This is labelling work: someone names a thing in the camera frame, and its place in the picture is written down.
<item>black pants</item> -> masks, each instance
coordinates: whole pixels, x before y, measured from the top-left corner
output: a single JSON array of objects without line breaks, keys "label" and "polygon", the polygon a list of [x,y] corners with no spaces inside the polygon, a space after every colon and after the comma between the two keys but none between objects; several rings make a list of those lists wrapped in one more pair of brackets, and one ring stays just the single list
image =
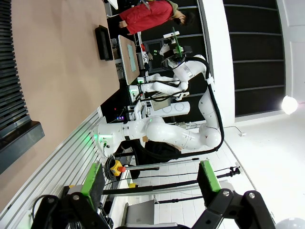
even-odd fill
[{"label": "black pants", "polygon": [[116,15],[114,17],[110,17],[107,19],[108,22],[108,29],[109,29],[109,35],[110,38],[118,38],[119,35],[124,36],[126,38],[131,38],[130,35],[128,35],[129,31],[126,27],[120,28],[119,22],[121,22],[122,19],[119,15]]}]

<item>white panel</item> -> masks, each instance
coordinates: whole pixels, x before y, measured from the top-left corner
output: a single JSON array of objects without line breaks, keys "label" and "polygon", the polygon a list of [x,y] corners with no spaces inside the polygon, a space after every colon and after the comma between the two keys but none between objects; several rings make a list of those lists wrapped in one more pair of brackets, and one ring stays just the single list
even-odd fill
[{"label": "white panel", "polygon": [[284,3],[289,26],[305,25],[305,1],[285,0]]},{"label": "white panel", "polygon": [[224,126],[235,118],[233,60],[227,19],[222,0],[198,0],[207,38],[209,62],[213,69],[216,101]]},{"label": "white panel", "polygon": [[40,195],[60,196],[64,186],[84,182],[92,163],[102,161],[90,136],[90,130],[99,119],[97,111],[91,114],[33,173],[10,201],[8,208],[2,211],[0,228],[16,228],[19,223],[24,225],[23,220],[28,217],[33,202]]},{"label": "white panel", "polygon": [[292,67],[293,67],[293,82],[294,82],[293,97],[299,102],[305,102],[305,42],[304,43],[292,42],[291,50],[292,50]]}]

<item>white tile floor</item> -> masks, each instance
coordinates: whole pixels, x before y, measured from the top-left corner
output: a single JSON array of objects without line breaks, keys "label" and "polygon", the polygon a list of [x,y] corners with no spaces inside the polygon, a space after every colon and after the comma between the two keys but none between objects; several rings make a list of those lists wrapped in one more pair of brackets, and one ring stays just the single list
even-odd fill
[{"label": "white tile floor", "polygon": [[[224,144],[218,152],[201,155],[199,156],[201,160],[209,159],[214,170],[219,170],[227,168],[230,166],[235,166],[236,159],[234,158],[231,151]],[[197,173],[198,172],[198,162],[184,163],[166,167],[160,167],[159,171],[143,171],[140,177],[143,176],[157,176],[157,175],[175,175],[184,173]],[[220,171],[216,174],[227,173],[228,171]],[[194,180],[197,178],[197,174],[188,174],[174,177],[151,177],[137,179],[135,182],[141,187],[148,185],[162,185],[169,183],[182,182],[187,180]],[[222,178],[220,180],[229,180],[235,190],[243,194],[247,190],[253,189],[250,182],[244,175],[236,175],[235,177]],[[201,191],[199,189],[184,192],[175,192],[167,194],[156,195],[157,200],[169,200],[173,198],[189,198],[192,196],[201,196]],[[187,200],[178,203],[168,203],[168,204],[156,204],[155,205],[155,215],[154,223],[168,223],[176,222],[178,224],[186,225],[192,227],[197,219],[201,216],[205,210],[203,198],[195,200]],[[233,220],[224,220],[221,229],[234,229],[238,228]]]}]

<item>table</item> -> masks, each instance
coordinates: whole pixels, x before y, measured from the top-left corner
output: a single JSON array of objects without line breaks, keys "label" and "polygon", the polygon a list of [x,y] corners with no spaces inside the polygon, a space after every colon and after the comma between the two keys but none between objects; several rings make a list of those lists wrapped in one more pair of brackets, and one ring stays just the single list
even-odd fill
[{"label": "table", "polygon": [[[133,48],[133,57],[134,57],[135,66],[136,66],[136,70],[134,72],[132,71],[132,68],[131,68],[131,62],[130,62],[128,48],[127,48],[128,44],[131,45]],[[121,52],[121,57],[122,57],[122,62],[123,62],[125,79],[126,79],[127,85],[130,85],[140,75],[137,55],[136,55],[136,51],[135,51],[135,44],[133,41],[119,35],[119,46],[120,46],[120,52]]]}]

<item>white wall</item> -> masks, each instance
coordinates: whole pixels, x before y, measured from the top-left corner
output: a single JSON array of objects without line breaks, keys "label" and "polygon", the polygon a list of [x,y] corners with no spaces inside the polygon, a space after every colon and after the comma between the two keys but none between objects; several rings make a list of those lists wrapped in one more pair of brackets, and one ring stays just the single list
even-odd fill
[{"label": "white wall", "polygon": [[225,130],[225,139],[274,215],[305,219],[305,112]]},{"label": "white wall", "polygon": [[206,31],[209,62],[215,80],[215,97],[224,126],[234,123],[235,96],[231,43],[222,0],[198,0]]},{"label": "white wall", "polygon": [[286,64],[286,94],[305,101],[305,1],[277,0]]}]

